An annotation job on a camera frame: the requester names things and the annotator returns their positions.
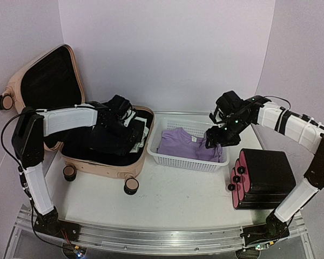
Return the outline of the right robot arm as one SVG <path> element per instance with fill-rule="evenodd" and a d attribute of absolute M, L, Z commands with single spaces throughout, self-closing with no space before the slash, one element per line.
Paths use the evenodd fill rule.
<path fill-rule="evenodd" d="M 283 237 L 295 214 L 324 189 L 324 124 L 275 103 L 273 98 L 257 95 L 242 99 L 234 91 L 225 92 L 209 114 L 213 126 L 206 131 L 208 148 L 229 147 L 241 142 L 240 134 L 248 126 L 256 125 L 294 142 L 310 156 L 302 178 L 266 217 L 261 234 L 246 234 L 258 241 Z"/>

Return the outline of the white plastic mesh basket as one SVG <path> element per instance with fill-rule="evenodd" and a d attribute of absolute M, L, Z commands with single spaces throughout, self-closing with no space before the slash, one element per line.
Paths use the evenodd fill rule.
<path fill-rule="evenodd" d="M 155 162 L 170 167 L 215 172 L 229 164 L 229 150 L 206 148 L 206 131 L 213 125 L 195 120 L 163 117 L 157 120 L 147 151 Z"/>

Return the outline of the pink hard-shell suitcase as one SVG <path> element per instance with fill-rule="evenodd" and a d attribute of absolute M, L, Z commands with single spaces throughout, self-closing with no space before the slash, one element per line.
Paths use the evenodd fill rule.
<path fill-rule="evenodd" d="M 119 95 L 85 101 L 70 46 L 56 47 L 13 75 L 0 95 L 0 110 L 11 108 L 18 112 L 12 157 L 29 194 L 45 189 L 44 153 L 54 149 L 65 160 L 66 180 L 82 171 L 123 179 L 126 194 L 137 192 L 154 113 Z"/>

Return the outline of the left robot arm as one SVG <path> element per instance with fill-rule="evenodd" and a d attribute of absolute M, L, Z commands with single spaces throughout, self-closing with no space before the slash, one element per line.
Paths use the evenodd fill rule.
<path fill-rule="evenodd" d="M 22 175 L 22 187 L 32 205 L 43 218 L 41 227 L 51 236 L 62 231 L 62 224 L 51 213 L 56 211 L 43 175 L 45 138 L 78 128 L 91 130 L 81 149 L 89 160 L 96 155 L 126 155 L 135 145 L 138 134 L 133 128 L 136 115 L 130 101 L 115 95 L 106 103 L 91 101 L 58 108 L 24 108 L 15 116 L 17 124 L 11 138 Z"/>

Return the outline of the black clothing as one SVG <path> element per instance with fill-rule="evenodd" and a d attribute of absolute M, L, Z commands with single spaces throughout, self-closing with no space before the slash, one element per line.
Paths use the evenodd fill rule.
<path fill-rule="evenodd" d="M 104 113 L 102 115 L 105 120 L 118 119 L 122 121 L 122 123 L 130 115 L 132 110 L 136 110 L 128 100 L 119 102 L 109 101 L 103 104 L 92 101 L 89 104 L 100 110 L 103 109 Z M 130 144 L 133 143 L 130 141 L 131 135 L 128 138 L 115 137 L 108 133 L 101 123 L 93 126 L 85 133 L 83 145 L 86 148 L 100 153 L 125 156 L 132 148 L 132 146 L 130 146 Z"/>

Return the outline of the purple shirt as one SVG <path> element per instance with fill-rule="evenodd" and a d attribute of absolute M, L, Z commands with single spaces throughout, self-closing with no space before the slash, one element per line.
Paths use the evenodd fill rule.
<path fill-rule="evenodd" d="M 220 162 L 222 148 L 206 148 L 206 137 L 195 137 L 183 128 L 163 131 L 158 154 L 209 162 Z"/>

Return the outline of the black pink tiered rack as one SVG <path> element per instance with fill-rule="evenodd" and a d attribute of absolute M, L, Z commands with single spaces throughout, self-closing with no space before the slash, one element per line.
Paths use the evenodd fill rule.
<path fill-rule="evenodd" d="M 296 186 L 284 152 L 250 148 L 241 149 L 230 181 L 234 209 L 274 209 Z"/>

